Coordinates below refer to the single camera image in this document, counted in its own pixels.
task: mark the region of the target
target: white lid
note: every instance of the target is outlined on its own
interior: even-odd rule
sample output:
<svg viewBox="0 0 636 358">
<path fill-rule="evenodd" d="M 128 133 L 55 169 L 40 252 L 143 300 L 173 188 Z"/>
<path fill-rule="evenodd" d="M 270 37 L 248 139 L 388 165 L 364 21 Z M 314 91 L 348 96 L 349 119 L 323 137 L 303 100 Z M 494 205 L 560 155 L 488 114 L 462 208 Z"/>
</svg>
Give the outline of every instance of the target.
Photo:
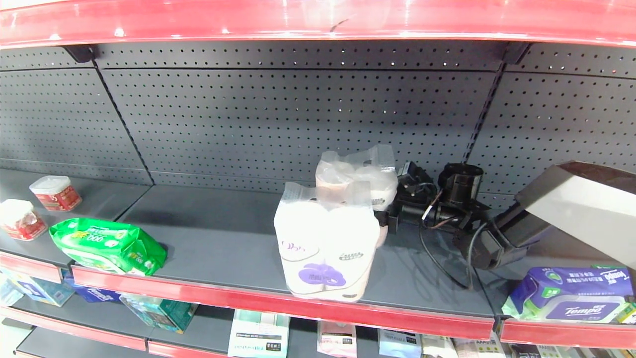
<svg viewBox="0 0 636 358">
<path fill-rule="evenodd" d="M 0 222 L 13 225 L 33 212 L 33 204 L 26 200 L 7 199 L 0 204 Z"/>
<path fill-rule="evenodd" d="M 29 186 L 29 189 L 35 194 L 54 195 L 66 189 L 71 184 L 68 176 L 47 175 L 36 180 Z"/>
</svg>

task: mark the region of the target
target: perforated metal panel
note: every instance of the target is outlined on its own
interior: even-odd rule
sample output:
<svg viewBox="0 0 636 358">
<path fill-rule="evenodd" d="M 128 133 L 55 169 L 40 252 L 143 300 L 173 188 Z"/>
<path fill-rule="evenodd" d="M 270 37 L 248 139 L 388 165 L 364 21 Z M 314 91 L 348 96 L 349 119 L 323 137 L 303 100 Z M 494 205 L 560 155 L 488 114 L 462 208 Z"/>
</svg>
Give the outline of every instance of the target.
<svg viewBox="0 0 636 358">
<path fill-rule="evenodd" d="M 61 163 L 68 164 L 67 175 L 150 183 L 94 69 L 5 71 L 0 83 L 3 166 L 61 173 L 49 164 Z M 139 173 L 122 180 L 120 168 Z"/>
<path fill-rule="evenodd" d="M 77 63 L 61 47 L 16 48 L 0 51 L 0 70 L 93 67 L 91 62 Z"/>
<path fill-rule="evenodd" d="M 508 71 L 636 78 L 636 50 L 621 47 L 535 43 Z"/>
<path fill-rule="evenodd" d="M 314 180 L 323 151 L 378 143 L 432 173 L 461 161 L 494 80 L 454 71 L 103 72 L 151 171 L 301 182 Z"/>
<path fill-rule="evenodd" d="M 569 160 L 636 171 L 636 81 L 505 73 L 470 163 L 481 190 L 516 194 L 548 166 Z"/>
<path fill-rule="evenodd" d="M 178 41 L 100 45 L 100 68 L 496 71 L 500 41 Z"/>
</svg>

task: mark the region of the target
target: plastic container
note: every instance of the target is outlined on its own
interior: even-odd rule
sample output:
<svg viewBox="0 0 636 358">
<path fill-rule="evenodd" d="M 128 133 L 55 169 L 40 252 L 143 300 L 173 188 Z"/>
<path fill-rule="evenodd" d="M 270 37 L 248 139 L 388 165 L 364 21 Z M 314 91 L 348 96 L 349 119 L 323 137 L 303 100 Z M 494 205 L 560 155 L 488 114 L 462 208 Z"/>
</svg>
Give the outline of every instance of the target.
<svg viewBox="0 0 636 358">
<path fill-rule="evenodd" d="M 29 186 L 48 211 L 69 211 L 81 203 L 68 176 L 47 175 Z"/>
<path fill-rule="evenodd" d="M 7 199 L 0 204 L 0 227 L 14 239 L 30 241 L 48 228 L 26 200 Z"/>
</svg>

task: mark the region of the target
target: toilet paper package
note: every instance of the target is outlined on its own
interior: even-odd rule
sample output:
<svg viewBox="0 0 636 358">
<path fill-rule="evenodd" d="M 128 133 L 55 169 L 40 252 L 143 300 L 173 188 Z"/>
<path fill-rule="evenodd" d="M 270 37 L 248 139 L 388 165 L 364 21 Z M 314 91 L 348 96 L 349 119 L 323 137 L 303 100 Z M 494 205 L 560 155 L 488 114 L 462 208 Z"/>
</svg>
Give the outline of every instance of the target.
<svg viewBox="0 0 636 358">
<path fill-rule="evenodd" d="M 420 358 L 422 346 L 417 333 L 378 329 L 380 355 L 397 358 Z"/>
<path fill-rule="evenodd" d="M 82 266 L 110 273 L 152 275 L 167 253 L 140 227 L 95 218 L 70 218 L 49 229 L 53 242 Z"/>
<path fill-rule="evenodd" d="M 353 182 L 370 182 L 373 209 L 384 211 L 398 192 L 395 165 L 393 148 L 386 144 L 345 157 L 323 152 L 316 167 L 316 186 L 344 189 Z"/>
<path fill-rule="evenodd" d="M 318 321 L 317 351 L 337 358 L 356 358 L 356 327 L 346 323 Z"/>
<path fill-rule="evenodd" d="M 274 226 L 294 296 L 344 302 L 362 297 L 380 234 L 368 182 L 342 190 L 286 183 Z"/>
<path fill-rule="evenodd" d="M 228 357 L 285 358 L 288 341 L 288 316 L 234 310 Z"/>
<path fill-rule="evenodd" d="M 608 323 L 632 294 L 625 268 L 532 268 L 502 310 L 525 320 Z"/>
</svg>

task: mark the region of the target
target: toilet paper bundle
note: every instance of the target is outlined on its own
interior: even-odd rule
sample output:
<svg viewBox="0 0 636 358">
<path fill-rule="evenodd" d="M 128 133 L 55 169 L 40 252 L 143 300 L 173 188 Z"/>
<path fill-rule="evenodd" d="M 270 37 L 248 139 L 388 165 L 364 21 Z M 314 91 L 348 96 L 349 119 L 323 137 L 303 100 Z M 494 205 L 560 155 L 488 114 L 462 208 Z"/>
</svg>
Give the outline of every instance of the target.
<svg viewBox="0 0 636 358">
<path fill-rule="evenodd" d="M 337 190 L 286 183 L 274 227 L 294 296 L 344 302 L 362 297 L 380 234 L 368 182 Z"/>
<path fill-rule="evenodd" d="M 373 209 L 386 210 L 398 192 L 393 148 L 378 144 L 358 153 L 340 157 L 324 152 L 316 167 L 316 186 L 344 189 L 353 182 L 369 182 Z"/>
</svg>

